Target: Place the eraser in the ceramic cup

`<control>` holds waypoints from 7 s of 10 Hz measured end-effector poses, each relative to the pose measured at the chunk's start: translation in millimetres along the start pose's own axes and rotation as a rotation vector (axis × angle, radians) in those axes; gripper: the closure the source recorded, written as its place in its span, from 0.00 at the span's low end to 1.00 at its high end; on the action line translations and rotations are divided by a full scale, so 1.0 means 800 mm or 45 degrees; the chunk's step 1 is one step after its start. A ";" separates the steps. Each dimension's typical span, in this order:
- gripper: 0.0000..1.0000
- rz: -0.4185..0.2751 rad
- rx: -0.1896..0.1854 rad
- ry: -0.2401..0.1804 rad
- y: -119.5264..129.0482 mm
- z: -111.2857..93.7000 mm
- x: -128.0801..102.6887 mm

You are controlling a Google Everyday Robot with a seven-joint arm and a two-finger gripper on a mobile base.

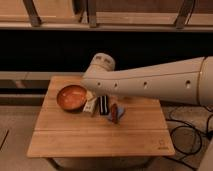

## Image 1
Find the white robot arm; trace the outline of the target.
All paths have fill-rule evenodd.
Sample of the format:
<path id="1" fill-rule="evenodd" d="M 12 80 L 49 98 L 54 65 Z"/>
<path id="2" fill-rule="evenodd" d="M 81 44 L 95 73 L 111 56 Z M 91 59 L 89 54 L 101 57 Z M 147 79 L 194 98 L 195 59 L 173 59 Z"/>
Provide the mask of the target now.
<path id="1" fill-rule="evenodd" d="M 82 84 L 97 95 L 142 96 L 213 106 L 213 57 L 115 71 L 115 60 L 97 53 Z"/>

